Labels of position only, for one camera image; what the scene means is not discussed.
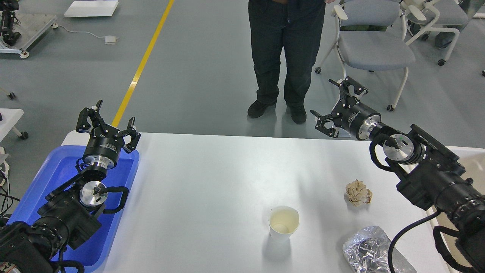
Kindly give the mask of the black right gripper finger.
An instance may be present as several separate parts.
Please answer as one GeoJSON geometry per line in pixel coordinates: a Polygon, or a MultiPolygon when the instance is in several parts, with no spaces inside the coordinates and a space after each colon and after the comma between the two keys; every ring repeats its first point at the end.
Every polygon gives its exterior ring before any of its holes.
{"type": "Polygon", "coordinates": [[[325,135],[327,135],[328,137],[331,137],[331,138],[338,138],[338,133],[339,133],[339,129],[340,127],[335,127],[334,125],[334,121],[339,121],[341,120],[341,114],[339,113],[331,113],[331,114],[327,114],[327,115],[321,115],[319,114],[317,111],[315,110],[310,110],[310,113],[313,114],[315,116],[315,121],[316,121],[316,125],[315,125],[315,129],[321,133],[324,133],[325,135]],[[326,123],[329,123],[329,122],[332,122],[332,126],[331,127],[326,127],[326,123]]]}
{"type": "Polygon", "coordinates": [[[339,79],[338,81],[329,79],[329,83],[338,87],[339,95],[333,110],[349,109],[360,102],[362,96],[369,93],[369,89],[354,80],[352,77],[339,79]]]}

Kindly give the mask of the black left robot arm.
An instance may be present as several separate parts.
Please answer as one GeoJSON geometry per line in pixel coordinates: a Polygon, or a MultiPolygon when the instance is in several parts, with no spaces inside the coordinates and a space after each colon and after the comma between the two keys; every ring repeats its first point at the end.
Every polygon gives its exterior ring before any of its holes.
{"type": "Polygon", "coordinates": [[[64,273],[67,267],[83,273],[83,264],[65,260],[64,252],[77,249],[101,228],[100,215],[125,207],[129,189],[108,187],[102,180],[117,166],[121,151],[136,149],[141,135],[134,117],[123,131],[104,122],[102,103],[84,108],[78,116],[75,130],[89,134],[82,163],[76,164],[78,173],[45,196],[47,202],[33,224],[15,221],[1,228],[1,266],[9,273],[64,273]]]}

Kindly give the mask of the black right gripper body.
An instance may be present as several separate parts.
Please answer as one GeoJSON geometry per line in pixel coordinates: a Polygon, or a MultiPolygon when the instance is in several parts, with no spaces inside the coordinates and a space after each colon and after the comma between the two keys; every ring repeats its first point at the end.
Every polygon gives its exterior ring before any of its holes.
{"type": "Polygon", "coordinates": [[[357,140],[367,140],[382,117],[379,112],[355,97],[350,97],[345,103],[337,101],[333,113],[337,114],[333,120],[334,127],[345,130],[357,140]]]}

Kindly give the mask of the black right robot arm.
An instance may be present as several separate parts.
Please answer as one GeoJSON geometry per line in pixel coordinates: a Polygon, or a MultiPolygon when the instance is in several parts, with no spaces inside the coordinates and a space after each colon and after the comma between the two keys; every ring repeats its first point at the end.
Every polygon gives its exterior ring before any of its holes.
{"type": "Polygon", "coordinates": [[[463,179],[465,168],[459,156],[413,124],[409,133],[400,132],[381,122],[381,114],[360,102],[368,92],[356,80],[330,83],[339,88],[339,99],[332,112],[316,117],[315,128],[331,138],[340,129],[357,140],[370,140],[372,162],[382,170],[399,177],[396,188],[413,205],[436,211],[401,230],[388,249],[389,269],[395,271],[393,252],[407,231],[445,213],[455,229],[441,225],[433,228],[435,247],[443,260],[462,273],[485,271],[485,204],[484,195],[473,187],[473,179],[463,179]]]}

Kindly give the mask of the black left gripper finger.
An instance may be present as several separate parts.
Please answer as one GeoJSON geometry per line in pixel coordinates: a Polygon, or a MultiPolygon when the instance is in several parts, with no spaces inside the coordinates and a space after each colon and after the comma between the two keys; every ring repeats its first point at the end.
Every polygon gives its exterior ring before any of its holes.
{"type": "Polygon", "coordinates": [[[104,123],[104,119],[102,119],[102,116],[99,114],[102,103],[103,100],[99,100],[95,106],[90,108],[86,107],[80,111],[76,124],[76,132],[89,133],[90,128],[99,128],[102,133],[106,132],[106,123],[104,123]]]}
{"type": "Polygon", "coordinates": [[[136,149],[141,138],[141,134],[136,130],[135,119],[135,116],[132,116],[128,121],[127,129],[114,134],[116,146],[119,147],[119,150],[124,150],[127,154],[136,149]]]}

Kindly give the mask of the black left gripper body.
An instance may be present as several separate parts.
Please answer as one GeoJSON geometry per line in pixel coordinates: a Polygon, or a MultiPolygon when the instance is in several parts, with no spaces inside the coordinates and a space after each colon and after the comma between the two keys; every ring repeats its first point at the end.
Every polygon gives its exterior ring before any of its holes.
{"type": "Polygon", "coordinates": [[[95,127],[90,131],[87,147],[83,154],[83,161],[87,164],[101,164],[105,169],[116,167],[121,148],[124,145],[119,129],[95,127]]]}

